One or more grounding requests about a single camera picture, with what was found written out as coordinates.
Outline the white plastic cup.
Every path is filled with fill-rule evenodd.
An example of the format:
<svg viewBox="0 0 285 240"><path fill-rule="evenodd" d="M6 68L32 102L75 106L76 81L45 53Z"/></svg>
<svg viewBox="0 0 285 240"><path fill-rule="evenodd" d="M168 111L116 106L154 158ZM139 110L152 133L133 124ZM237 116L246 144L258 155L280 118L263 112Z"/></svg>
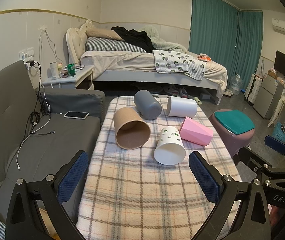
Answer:
<svg viewBox="0 0 285 240"><path fill-rule="evenodd" d="M167 115L193 118L197 113L197 103L193 99L170 96L167 104Z"/></svg>

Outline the beige bed sheet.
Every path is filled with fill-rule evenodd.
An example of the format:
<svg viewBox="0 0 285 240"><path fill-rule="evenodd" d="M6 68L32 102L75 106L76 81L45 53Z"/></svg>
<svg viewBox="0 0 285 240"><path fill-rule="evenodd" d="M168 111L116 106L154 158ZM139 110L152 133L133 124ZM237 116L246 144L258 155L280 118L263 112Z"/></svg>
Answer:
<svg viewBox="0 0 285 240"><path fill-rule="evenodd" d="M97 81L173 83L215 89L221 97L228 80L224 66L175 51L86 51L79 60L93 68Z"/></svg>

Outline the green soda can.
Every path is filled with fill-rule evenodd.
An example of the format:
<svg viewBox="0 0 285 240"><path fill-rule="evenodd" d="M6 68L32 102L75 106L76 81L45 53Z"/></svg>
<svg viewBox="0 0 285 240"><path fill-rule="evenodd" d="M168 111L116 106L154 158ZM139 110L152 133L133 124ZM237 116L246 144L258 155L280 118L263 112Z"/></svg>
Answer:
<svg viewBox="0 0 285 240"><path fill-rule="evenodd" d="M68 76L69 77L73 77L76 75L76 71L75 71L75 64L74 63L70 63L67 65L67 70L68 70Z"/></svg>

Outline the light green blanket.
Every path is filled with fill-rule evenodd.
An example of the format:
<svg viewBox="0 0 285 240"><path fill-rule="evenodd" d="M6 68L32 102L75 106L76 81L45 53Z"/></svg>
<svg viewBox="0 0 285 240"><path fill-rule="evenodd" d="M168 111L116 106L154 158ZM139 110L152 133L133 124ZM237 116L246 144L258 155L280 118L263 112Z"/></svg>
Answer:
<svg viewBox="0 0 285 240"><path fill-rule="evenodd" d="M187 52L187 49L183 45L175 42L168 42L160 38L159 32L153 25L145 25L138 31L145 31L147 33L147 36L151 39L152 45L156 50L170 50L180 53Z"/></svg>

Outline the beige pillow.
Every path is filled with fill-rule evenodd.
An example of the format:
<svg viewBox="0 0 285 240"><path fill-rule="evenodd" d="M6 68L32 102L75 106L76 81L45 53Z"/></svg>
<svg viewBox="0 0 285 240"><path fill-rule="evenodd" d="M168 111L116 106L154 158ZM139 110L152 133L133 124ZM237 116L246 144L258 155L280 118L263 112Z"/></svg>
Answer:
<svg viewBox="0 0 285 240"><path fill-rule="evenodd" d="M87 37L99 37L110 40L124 41L124 39L113 30L92 28L92 29L87 29L85 33Z"/></svg>

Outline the teal curtain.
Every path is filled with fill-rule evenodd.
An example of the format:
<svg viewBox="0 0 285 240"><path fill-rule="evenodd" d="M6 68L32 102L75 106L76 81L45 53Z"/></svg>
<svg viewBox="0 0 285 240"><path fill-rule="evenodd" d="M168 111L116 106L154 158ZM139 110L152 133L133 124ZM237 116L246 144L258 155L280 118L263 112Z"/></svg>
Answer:
<svg viewBox="0 0 285 240"><path fill-rule="evenodd" d="M257 70L263 40L263 13L243 11L222 0L193 0L189 50L239 74L247 88Z"/></svg>

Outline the white floral paper cup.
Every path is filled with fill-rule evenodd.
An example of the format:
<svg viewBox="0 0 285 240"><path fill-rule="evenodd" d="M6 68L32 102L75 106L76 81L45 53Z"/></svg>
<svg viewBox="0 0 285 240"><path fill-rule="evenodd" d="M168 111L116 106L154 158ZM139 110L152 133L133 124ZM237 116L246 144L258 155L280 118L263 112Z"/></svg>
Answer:
<svg viewBox="0 0 285 240"><path fill-rule="evenodd" d="M153 155L163 165L177 165L184 160L186 150L177 128L167 126L162 129Z"/></svg>

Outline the purple plastic stool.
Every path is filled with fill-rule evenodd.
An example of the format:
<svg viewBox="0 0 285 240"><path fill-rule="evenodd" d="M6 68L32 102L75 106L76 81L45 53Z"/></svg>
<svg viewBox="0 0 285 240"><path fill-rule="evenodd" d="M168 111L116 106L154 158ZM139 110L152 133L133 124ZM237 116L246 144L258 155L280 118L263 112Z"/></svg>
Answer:
<svg viewBox="0 0 285 240"><path fill-rule="evenodd" d="M234 109L219 109L217 111L220 112L220 111L229 111L229 110L234 110ZM224 128L216 120L214 113L209 117L209 120L213 125L213 127L216 129L223 143L225 144L225 147L228 150L230 156L233 158L234 155L238 154L239 149L249 146L254 136L255 128L246 133L235 135L234 133L228 131L228 129Z"/></svg>

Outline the smartphone on sofa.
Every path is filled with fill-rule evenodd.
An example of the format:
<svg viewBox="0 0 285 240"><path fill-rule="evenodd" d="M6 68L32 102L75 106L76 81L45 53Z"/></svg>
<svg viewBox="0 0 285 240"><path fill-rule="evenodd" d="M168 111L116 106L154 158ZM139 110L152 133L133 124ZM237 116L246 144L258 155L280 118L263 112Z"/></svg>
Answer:
<svg viewBox="0 0 285 240"><path fill-rule="evenodd" d="M84 120L89 116L88 112L68 111L64 114L64 118Z"/></svg>

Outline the brown paper cup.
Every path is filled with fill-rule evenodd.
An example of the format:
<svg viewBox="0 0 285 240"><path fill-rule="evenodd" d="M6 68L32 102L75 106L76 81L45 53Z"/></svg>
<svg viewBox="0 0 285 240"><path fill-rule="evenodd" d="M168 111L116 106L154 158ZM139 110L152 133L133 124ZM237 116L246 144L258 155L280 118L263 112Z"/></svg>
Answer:
<svg viewBox="0 0 285 240"><path fill-rule="evenodd" d="M140 115L130 107L117 110L114 118L115 141L125 150L143 146L150 138L151 129Z"/></svg>

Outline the blue laundry basket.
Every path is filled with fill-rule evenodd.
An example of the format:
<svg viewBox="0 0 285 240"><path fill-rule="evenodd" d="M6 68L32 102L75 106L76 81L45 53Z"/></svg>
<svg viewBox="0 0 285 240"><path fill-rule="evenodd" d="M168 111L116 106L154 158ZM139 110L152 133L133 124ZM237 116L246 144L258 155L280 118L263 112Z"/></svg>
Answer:
<svg viewBox="0 0 285 240"><path fill-rule="evenodd" d="M285 122L277 122L272 132L272 137L278 141L285 142Z"/></svg>

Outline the green slipper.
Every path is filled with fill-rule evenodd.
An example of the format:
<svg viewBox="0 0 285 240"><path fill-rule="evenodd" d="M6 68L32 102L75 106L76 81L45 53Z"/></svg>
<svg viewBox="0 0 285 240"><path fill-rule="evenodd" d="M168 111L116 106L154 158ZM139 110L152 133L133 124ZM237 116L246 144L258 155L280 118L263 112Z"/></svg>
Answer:
<svg viewBox="0 0 285 240"><path fill-rule="evenodd" d="M202 101L197 96L194 97L194 100L198 105L202 105Z"/></svg>

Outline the orange snack packet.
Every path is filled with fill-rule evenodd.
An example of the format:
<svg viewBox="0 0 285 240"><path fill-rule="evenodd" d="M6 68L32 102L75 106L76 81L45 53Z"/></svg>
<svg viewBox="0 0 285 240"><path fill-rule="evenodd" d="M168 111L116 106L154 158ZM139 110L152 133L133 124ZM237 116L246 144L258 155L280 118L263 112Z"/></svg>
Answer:
<svg viewBox="0 0 285 240"><path fill-rule="evenodd" d="M210 62L211 58L207 54L200 53L197 57L198 60L203 61L203 62Z"/></svg>

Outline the white bed frame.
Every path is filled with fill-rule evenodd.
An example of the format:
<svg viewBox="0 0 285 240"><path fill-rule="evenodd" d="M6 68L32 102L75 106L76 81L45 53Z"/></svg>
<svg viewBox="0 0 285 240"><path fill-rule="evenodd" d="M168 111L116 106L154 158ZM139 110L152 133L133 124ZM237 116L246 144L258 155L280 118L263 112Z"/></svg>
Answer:
<svg viewBox="0 0 285 240"><path fill-rule="evenodd" d="M152 54L131 51L99 51L95 60L85 51L86 30L94 28L91 20L86 20L79 28L69 28L66 44L70 63L93 66L93 80L96 82L154 82L214 89L214 100L219 104L227 87L227 70L218 63L211 62L201 81L183 73L157 73Z"/></svg>

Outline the white nightstand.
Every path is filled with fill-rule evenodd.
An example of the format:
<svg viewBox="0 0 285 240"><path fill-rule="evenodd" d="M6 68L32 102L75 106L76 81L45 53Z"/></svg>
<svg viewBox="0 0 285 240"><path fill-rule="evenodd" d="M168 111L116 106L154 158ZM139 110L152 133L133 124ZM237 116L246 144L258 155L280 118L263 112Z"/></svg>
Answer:
<svg viewBox="0 0 285 240"><path fill-rule="evenodd" d="M72 77L63 77L61 79L48 78L43 82L43 85L48 88L94 90L93 66L85 66Z"/></svg>

